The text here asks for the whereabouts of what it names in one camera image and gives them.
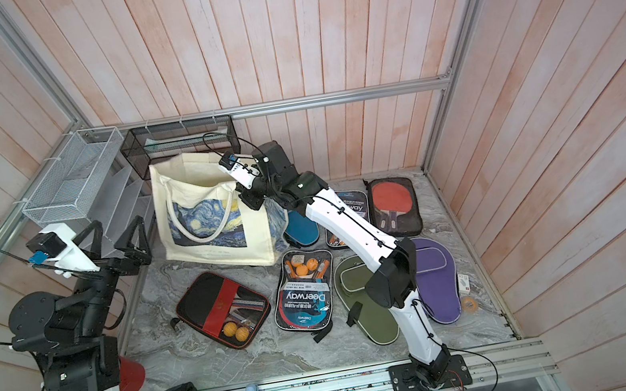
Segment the teal paddle cover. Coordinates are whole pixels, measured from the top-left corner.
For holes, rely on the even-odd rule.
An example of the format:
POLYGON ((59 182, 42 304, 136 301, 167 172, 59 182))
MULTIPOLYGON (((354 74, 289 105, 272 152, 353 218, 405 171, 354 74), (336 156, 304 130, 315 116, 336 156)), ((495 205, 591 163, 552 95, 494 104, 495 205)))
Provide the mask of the teal paddle cover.
POLYGON ((284 231, 284 239, 293 247, 311 247, 317 243, 320 230, 317 224, 297 211, 288 211, 288 225, 284 231))

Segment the Deerway paddle set clear case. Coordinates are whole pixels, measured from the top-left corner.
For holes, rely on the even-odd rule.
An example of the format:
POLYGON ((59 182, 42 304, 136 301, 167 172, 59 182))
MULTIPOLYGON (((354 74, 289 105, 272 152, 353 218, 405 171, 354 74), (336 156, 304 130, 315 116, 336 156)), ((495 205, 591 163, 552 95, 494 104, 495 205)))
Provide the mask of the Deerway paddle set clear case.
MULTIPOLYGON (((346 190, 346 191, 337 191, 337 197, 341 199, 343 203, 349 206, 355 213, 360 215, 365 221, 369 222, 370 214, 369 214, 369 201, 367 197, 367 193, 361 190, 346 190)), ((346 249, 346 243, 342 242, 340 238, 338 238, 332 231, 326 231, 326 245, 335 250, 346 249)))

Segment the cream canvas tote bag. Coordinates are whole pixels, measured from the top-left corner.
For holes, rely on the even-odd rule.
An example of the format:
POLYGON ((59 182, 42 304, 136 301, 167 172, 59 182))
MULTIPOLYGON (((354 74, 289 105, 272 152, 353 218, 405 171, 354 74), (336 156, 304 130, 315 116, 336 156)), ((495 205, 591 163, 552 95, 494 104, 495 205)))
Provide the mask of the cream canvas tote bag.
POLYGON ((171 261, 272 266, 288 250, 287 211, 267 199, 259 211, 239 197, 216 153, 182 153, 149 166, 159 238, 171 261))

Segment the red paddle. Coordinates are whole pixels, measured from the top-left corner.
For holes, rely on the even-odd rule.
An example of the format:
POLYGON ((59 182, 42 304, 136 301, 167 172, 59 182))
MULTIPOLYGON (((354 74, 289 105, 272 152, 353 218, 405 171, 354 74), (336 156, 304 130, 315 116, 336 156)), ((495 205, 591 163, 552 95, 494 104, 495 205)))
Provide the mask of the red paddle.
POLYGON ((374 226, 395 237, 419 236, 424 223, 414 184, 410 179, 374 179, 366 188, 374 226))

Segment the black red paddle set case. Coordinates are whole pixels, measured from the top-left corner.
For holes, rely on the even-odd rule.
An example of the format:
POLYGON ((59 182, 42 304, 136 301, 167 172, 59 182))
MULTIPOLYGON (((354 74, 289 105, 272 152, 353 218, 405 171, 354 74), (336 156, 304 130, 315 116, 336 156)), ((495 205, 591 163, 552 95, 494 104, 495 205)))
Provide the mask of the black red paddle set case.
POLYGON ((265 295, 222 275, 205 272, 176 306, 176 316, 193 330, 235 350, 244 350, 265 323, 271 304, 265 295))

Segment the green paddle cover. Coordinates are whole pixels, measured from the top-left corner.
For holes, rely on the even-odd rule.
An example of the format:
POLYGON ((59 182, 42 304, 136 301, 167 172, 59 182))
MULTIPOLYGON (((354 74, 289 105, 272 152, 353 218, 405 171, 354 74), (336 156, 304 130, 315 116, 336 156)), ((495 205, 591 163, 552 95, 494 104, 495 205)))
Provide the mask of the green paddle cover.
POLYGON ((347 257, 334 270, 334 285, 348 311, 347 322, 356 325, 371 342, 381 346, 394 343, 400 328, 387 308, 373 301, 365 290, 373 273, 357 256, 347 257))

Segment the purple paddle cover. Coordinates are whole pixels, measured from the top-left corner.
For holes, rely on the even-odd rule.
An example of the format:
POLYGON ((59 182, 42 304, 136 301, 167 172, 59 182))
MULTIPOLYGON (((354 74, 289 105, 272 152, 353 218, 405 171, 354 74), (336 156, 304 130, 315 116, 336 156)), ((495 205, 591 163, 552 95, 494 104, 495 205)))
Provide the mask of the purple paddle cover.
POLYGON ((453 324, 462 315, 457 267, 450 251, 431 239, 413 238, 417 257, 417 286, 429 317, 437 323, 453 324))

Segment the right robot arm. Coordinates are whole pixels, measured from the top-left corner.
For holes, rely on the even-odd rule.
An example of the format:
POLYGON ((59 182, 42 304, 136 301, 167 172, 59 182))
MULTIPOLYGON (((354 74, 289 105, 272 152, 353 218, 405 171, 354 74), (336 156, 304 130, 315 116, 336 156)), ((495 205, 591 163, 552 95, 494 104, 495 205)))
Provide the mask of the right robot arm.
POLYGON ((273 200, 337 234, 371 271, 366 293, 388 309, 405 337, 411 362, 403 368, 408 376, 401 384, 412 384, 418 391, 443 386, 452 357, 429 325, 418 292, 415 243, 396 239, 361 218, 315 173, 296 171, 278 142, 254 147, 251 156, 249 165, 230 152, 219 162, 236 180, 242 202, 258 210, 267 199, 273 200))

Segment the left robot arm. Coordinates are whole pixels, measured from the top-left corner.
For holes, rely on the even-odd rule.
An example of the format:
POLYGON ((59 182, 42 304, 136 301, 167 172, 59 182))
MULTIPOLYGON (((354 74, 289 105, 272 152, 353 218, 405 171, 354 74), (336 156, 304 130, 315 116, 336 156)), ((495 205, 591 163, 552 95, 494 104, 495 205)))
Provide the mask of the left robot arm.
POLYGON ((12 348, 33 356, 44 391, 120 391, 118 339, 106 322, 119 279, 137 276, 152 260, 144 218, 130 221, 115 257, 102 254, 99 221, 79 233, 63 223, 48 225, 28 242, 28 264, 77 279, 69 296, 36 291, 9 316, 12 348))

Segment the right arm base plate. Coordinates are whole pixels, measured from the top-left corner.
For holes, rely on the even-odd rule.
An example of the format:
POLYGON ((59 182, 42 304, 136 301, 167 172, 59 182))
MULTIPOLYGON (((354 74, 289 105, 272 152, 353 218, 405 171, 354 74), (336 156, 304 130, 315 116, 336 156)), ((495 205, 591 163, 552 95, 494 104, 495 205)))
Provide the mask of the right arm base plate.
POLYGON ((452 356, 443 374, 435 380, 412 362, 390 366, 387 370, 393 391, 438 391, 472 384, 472 375, 461 355, 452 356))

